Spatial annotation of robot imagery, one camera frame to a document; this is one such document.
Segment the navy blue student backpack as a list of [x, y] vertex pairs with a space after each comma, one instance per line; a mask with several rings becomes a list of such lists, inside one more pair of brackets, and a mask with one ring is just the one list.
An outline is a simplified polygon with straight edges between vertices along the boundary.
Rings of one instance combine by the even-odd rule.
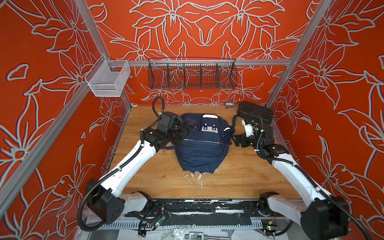
[[229, 152], [237, 116], [233, 117], [231, 126], [210, 114], [189, 113], [181, 118], [192, 131], [178, 145], [163, 149], [175, 151], [184, 171], [213, 174]]

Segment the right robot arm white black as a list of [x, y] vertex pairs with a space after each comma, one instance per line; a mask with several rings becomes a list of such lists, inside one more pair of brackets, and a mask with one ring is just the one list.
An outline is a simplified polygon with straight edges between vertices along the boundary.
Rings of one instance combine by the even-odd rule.
[[277, 169], [300, 195], [302, 202], [295, 203], [277, 192], [266, 192], [259, 196], [258, 211], [263, 216], [279, 213], [298, 224], [311, 240], [330, 240], [346, 236], [349, 223], [353, 222], [369, 240], [365, 227], [350, 213], [343, 197], [334, 196], [321, 187], [293, 159], [290, 152], [275, 143], [273, 130], [267, 126], [270, 117], [263, 118], [256, 109], [239, 109], [237, 117], [243, 118], [245, 133], [232, 137], [237, 147], [252, 147], [259, 158]]

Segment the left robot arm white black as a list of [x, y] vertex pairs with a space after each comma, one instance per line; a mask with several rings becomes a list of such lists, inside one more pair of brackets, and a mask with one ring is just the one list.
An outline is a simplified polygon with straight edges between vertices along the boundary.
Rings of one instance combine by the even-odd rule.
[[85, 196], [77, 212], [81, 230], [93, 232], [104, 224], [113, 223], [121, 214], [142, 211], [147, 197], [138, 193], [132, 198], [121, 198], [124, 188], [159, 150], [169, 143], [180, 143], [192, 131], [180, 116], [165, 111], [163, 97], [156, 97], [155, 100], [161, 101], [162, 111], [155, 114], [157, 119], [149, 127], [140, 130], [140, 139], [135, 147], [106, 175], [87, 182]]

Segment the black hard case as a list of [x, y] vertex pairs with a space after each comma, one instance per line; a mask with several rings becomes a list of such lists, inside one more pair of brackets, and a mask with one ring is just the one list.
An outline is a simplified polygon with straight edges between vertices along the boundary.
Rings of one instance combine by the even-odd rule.
[[273, 120], [274, 113], [271, 109], [256, 105], [250, 102], [240, 103], [237, 116], [243, 119], [255, 121], [256, 123], [270, 124]]

